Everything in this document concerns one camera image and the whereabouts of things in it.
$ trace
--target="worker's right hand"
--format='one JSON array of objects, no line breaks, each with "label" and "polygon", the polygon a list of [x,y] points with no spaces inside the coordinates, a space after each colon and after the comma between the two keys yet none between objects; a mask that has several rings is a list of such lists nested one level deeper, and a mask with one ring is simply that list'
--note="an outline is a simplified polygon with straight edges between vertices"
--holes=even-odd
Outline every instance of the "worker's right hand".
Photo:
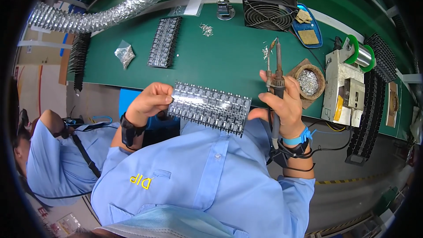
[{"label": "worker's right hand", "polygon": [[[260,77],[266,82],[266,72],[260,70]],[[290,76],[284,76],[285,92],[283,99],[272,93],[261,93],[258,98],[269,105],[280,118],[279,134],[286,139],[299,137],[305,125],[301,121],[302,102],[299,97],[299,83]],[[269,121],[265,108],[255,108],[248,114],[248,119],[264,119]]]},{"label": "worker's right hand", "polygon": [[169,107],[173,101],[173,87],[154,82],[144,89],[128,107],[125,118],[136,127],[143,127],[148,117],[152,117]]}]

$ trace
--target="blue face mask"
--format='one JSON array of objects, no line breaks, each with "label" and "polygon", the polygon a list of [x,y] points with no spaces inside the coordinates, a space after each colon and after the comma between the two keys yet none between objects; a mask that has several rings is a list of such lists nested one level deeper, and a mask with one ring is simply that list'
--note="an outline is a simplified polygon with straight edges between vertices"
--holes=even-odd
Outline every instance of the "blue face mask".
[{"label": "blue face mask", "polygon": [[101,228],[126,238],[229,238],[238,231],[203,211],[172,205],[158,205],[129,220]]}]

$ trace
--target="blue uniform shirt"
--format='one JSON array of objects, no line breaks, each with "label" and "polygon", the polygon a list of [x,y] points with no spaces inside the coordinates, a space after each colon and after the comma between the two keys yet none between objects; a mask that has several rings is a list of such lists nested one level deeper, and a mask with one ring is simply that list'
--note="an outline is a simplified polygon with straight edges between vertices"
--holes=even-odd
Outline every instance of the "blue uniform shirt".
[{"label": "blue uniform shirt", "polygon": [[[83,132],[87,126],[80,126],[75,130],[75,134],[101,172],[119,123]],[[37,122],[31,138],[26,172],[31,190],[45,197],[64,197],[90,192],[98,179],[72,138],[54,138],[41,121]],[[79,199],[38,198],[49,206],[71,205]]]},{"label": "blue uniform shirt", "polygon": [[180,136],[133,154],[111,147],[92,207],[102,225],[174,205],[208,213],[236,237],[302,238],[315,180],[272,179],[269,149],[258,119],[247,121],[242,138],[188,123]]}]

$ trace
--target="plastic packet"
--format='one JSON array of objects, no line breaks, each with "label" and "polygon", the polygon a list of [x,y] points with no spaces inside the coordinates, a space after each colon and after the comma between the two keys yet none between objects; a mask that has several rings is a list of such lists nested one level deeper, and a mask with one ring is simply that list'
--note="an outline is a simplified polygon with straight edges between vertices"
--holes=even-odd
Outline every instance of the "plastic packet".
[{"label": "plastic packet", "polygon": [[203,9],[201,0],[190,0],[186,6],[173,7],[168,16],[195,16],[199,17]]},{"label": "plastic packet", "polygon": [[132,46],[124,40],[121,41],[119,47],[115,50],[115,55],[124,65],[124,70],[126,70],[132,59],[135,57],[135,54],[132,51]]}]

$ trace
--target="silver flexible duct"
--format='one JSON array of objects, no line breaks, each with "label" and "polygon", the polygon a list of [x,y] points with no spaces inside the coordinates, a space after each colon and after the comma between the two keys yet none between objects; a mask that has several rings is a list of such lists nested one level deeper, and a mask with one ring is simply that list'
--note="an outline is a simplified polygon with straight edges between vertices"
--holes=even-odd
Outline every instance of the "silver flexible duct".
[{"label": "silver flexible duct", "polygon": [[28,23],[57,32],[96,32],[134,18],[159,1],[161,0],[125,0],[113,8],[94,14],[70,14],[38,2]]}]

